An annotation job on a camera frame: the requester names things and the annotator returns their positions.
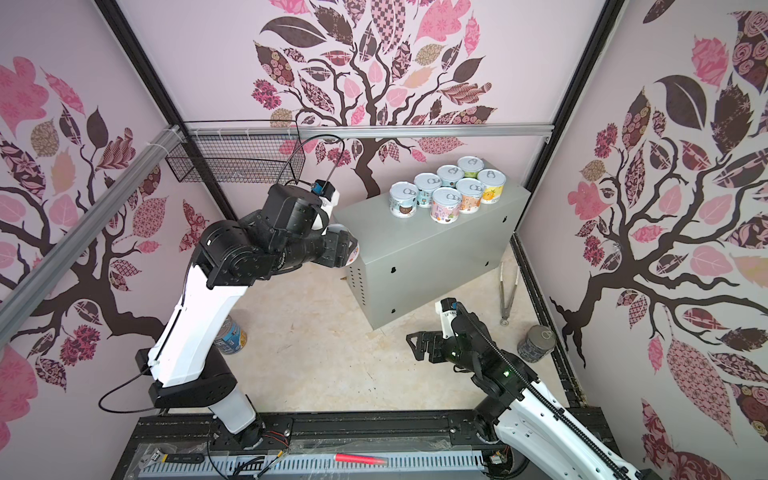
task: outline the beige floor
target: beige floor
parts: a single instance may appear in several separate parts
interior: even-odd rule
[[[517,270],[511,248],[503,261],[505,285],[511,286]],[[248,343],[227,363],[258,410],[470,409],[485,397],[470,374],[454,373],[450,363],[414,360],[406,335],[440,330],[433,302],[372,331],[341,280],[345,274],[308,263],[257,283],[233,308]],[[521,280],[509,325],[499,325],[498,269],[445,296],[455,296],[477,313],[496,343],[510,352],[537,322]],[[533,368],[567,405],[551,358]]]

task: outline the pull-tab lid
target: pull-tab lid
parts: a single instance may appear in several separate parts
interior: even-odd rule
[[[455,165],[443,165],[437,169],[437,174],[440,178],[445,178],[448,181],[458,180],[459,178],[464,177],[464,171]]]
[[[480,180],[487,187],[498,187],[507,181],[507,177],[498,170],[486,168],[478,174],[478,180]]]
[[[397,182],[389,189],[389,194],[397,200],[410,200],[419,194],[419,189],[409,182]]]
[[[432,199],[444,207],[455,207],[462,201],[462,195],[455,188],[440,187],[432,194]]]
[[[413,183],[419,190],[434,190],[442,186],[442,180],[435,174],[418,174],[413,179]]]
[[[479,197],[485,191],[485,185],[475,178],[462,178],[456,182],[456,190],[468,197]]]
[[[458,167],[465,172],[479,172],[485,168],[485,164],[477,157],[461,157],[456,162]]]

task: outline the tin can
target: tin can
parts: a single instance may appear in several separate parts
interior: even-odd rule
[[[248,335],[240,328],[240,325],[237,325],[237,322],[232,320],[231,316],[227,315],[227,319],[224,320],[224,324],[214,339],[214,345],[224,355],[232,355],[241,351],[247,341]]]
[[[440,187],[432,194],[432,219],[438,223],[455,222],[462,195],[455,188]]]
[[[464,178],[464,171],[455,165],[443,165],[437,169],[443,187],[455,187],[456,182]]]
[[[418,174],[413,179],[413,183],[419,189],[416,203],[420,207],[429,208],[432,204],[432,193],[442,187],[442,180],[435,174]]]
[[[473,214],[480,208],[480,199],[485,192],[485,185],[476,178],[462,178],[456,182],[456,190],[462,195],[462,204],[458,211],[462,214]]]
[[[480,170],[478,180],[485,185],[485,192],[483,192],[480,201],[484,204],[495,204],[498,202],[498,199],[502,196],[507,177],[498,170],[486,168],[485,170]]]
[[[554,332],[543,325],[533,325],[518,343],[518,355],[528,363],[536,363],[554,350]]]
[[[389,211],[398,218],[413,217],[419,189],[409,182],[397,182],[389,189]]]
[[[480,170],[485,168],[485,163],[477,157],[461,157],[456,164],[464,171],[464,176],[469,178],[477,178]]]

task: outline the wire basket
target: wire basket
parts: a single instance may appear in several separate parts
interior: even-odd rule
[[[178,144],[165,157],[174,176],[180,182],[236,182],[285,184],[295,180],[304,168],[304,149],[298,133],[250,135],[198,135],[193,141],[208,166],[210,175],[201,173],[193,163],[183,144]]]

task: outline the wall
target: wall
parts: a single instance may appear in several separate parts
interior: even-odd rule
[[[244,120],[293,117],[309,125],[551,122],[602,3],[259,0],[211,9],[176,0],[121,7],[185,120],[248,127],[254,123]],[[384,12],[392,12],[391,22]],[[370,54],[377,47],[378,59]],[[360,139],[357,147],[348,142],[333,180],[342,202],[353,203],[476,154],[520,181],[540,142]],[[303,179],[330,171],[333,146],[323,147],[308,145]],[[266,191],[223,188],[239,214]]]
[[[2,298],[157,148],[147,142],[165,122],[90,1],[11,2],[0,29]],[[202,186],[179,185],[162,163],[0,351],[0,477],[111,474],[139,415],[97,401],[136,374],[136,350],[176,303],[187,244],[218,217]],[[148,383],[106,406],[149,406]]]
[[[664,478],[765,478],[765,10],[630,3],[521,226],[589,402]]]

